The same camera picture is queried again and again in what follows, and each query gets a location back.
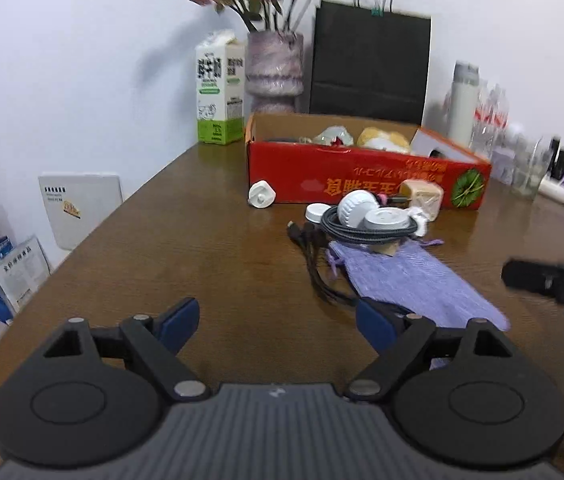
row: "small box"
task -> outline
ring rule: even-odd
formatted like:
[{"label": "small box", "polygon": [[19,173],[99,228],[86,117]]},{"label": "small box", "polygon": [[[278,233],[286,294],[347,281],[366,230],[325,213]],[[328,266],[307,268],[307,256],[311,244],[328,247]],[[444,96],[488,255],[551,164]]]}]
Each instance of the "small box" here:
[{"label": "small box", "polygon": [[244,45],[232,31],[196,48],[198,140],[229,144],[244,134]]},{"label": "small box", "polygon": [[444,190],[428,180],[405,180],[400,184],[401,195],[411,199],[411,207],[419,207],[429,222],[433,222],[442,207]]},{"label": "small box", "polygon": [[[418,154],[300,142],[301,137],[313,138],[328,126],[344,126],[355,140],[368,126],[398,132]],[[266,180],[278,203],[337,204],[354,189],[391,195],[398,193],[403,181],[417,179],[444,190],[443,208],[478,209],[491,174],[487,160],[417,124],[357,117],[253,114],[246,127],[246,150],[249,183]]]}]

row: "white panel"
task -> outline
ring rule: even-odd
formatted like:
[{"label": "white panel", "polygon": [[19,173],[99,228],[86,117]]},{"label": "white panel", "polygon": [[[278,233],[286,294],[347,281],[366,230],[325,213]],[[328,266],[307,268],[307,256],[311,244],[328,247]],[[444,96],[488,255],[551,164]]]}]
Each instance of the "white panel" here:
[{"label": "white panel", "polygon": [[45,174],[38,181],[53,236],[61,249],[75,249],[122,203],[117,175]]}]

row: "milk carton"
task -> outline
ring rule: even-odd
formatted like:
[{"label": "milk carton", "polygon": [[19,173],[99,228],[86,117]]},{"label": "milk carton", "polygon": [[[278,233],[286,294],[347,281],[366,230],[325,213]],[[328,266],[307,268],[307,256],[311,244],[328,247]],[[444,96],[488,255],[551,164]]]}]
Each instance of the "milk carton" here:
[{"label": "milk carton", "polygon": [[230,30],[196,48],[198,140],[228,144],[244,134],[244,45]]}]

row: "purple cloth bag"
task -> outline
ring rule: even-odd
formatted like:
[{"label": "purple cloth bag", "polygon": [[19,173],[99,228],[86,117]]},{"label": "purple cloth bag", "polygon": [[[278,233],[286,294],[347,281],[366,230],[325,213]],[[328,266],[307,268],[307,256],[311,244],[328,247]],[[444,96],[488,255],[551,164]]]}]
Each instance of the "purple cloth bag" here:
[{"label": "purple cloth bag", "polygon": [[504,314],[413,240],[395,256],[340,242],[331,242],[329,250],[360,296],[400,304],[440,327],[464,328],[472,317],[486,318],[500,330],[510,327]]}]

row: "green label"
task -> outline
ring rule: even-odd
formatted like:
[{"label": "green label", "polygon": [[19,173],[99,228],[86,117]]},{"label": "green label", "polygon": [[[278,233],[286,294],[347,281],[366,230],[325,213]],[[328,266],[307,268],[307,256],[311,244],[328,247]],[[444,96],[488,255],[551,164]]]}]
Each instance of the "green label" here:
[{"label": "green label", "polygon": [[242,117],[228,121],[198,120],[198,140],[213,144],[229,144],[244,134]]}]

